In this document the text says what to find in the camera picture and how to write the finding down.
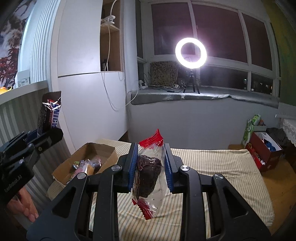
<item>clear plastic bag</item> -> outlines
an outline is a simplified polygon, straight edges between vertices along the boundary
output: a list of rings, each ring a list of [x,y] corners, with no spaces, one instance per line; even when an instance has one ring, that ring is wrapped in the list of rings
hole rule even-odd
[[[132,189],[133,204],[138,205],[146,220],[156,217],[166,192],[165,150],[157,129],[155,135],[140,142],[137,168]]]
[[[76,166],[76,170],[67,183],[69,183],[78,173],[85,172],[88,176],[97,173],[102,165],[101,159],[98,156],[94,156],[91,160],[85,159],[80,162],[76,162],[73,164],[73,167],[74,166]]]

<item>red leaves painting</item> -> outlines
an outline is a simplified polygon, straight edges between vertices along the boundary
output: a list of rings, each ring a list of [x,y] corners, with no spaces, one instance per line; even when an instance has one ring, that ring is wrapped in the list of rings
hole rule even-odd
[[[19,48],[11,47],[8,50],[8,56],[0,58],[1,86],[8,87],[14,83],[15,75],[17,73],[18,53]]]

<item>tripod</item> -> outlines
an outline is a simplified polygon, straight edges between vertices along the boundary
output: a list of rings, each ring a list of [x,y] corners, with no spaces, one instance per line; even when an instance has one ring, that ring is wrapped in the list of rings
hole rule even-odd
[[[189,79],[188,79],[188,81],[186,82],[186,85],[188,84],[188,83],[192,83],[192,87],[193,87],[193,92],[195,92],[195,83],[196,83],[196,78],[194,77],[194,73],[193,73],[193,70],[191,69],[191,70],[189,70],[189,77],[188,77]],[[198,88],[198,86],[196,85],[196,89],[197,89],[197,92],[200,94],[200,90],[199,90],[199,88]]]

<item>ring light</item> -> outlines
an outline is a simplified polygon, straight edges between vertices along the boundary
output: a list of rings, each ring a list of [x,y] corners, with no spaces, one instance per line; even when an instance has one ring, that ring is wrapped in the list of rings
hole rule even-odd
[[[181,54],[181,49],[182,49],[183,45],[186,43],[193,43],[199,47],[200,59],[198,61],[188,62],[183,58],[183,56]],[[177,60],[180,62],[180,64],[184,65],[185,67],[187,67],[189,69],[197,69],[197,68],[201,67],[207,59],[207,51],[205,50],[204,45],[199,40],[197,40],[195,38],[184,38],[184,39],[180,40],[176,45],[175,53],[176,53]]]

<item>red plastic wrapper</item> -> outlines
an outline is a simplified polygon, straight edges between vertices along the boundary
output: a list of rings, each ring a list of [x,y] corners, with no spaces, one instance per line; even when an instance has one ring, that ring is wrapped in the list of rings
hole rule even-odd
[[[133,204],[138,205],[146,220],[156,217],[166,192],[165,150],[159,130],[141,141],[132,189]]]

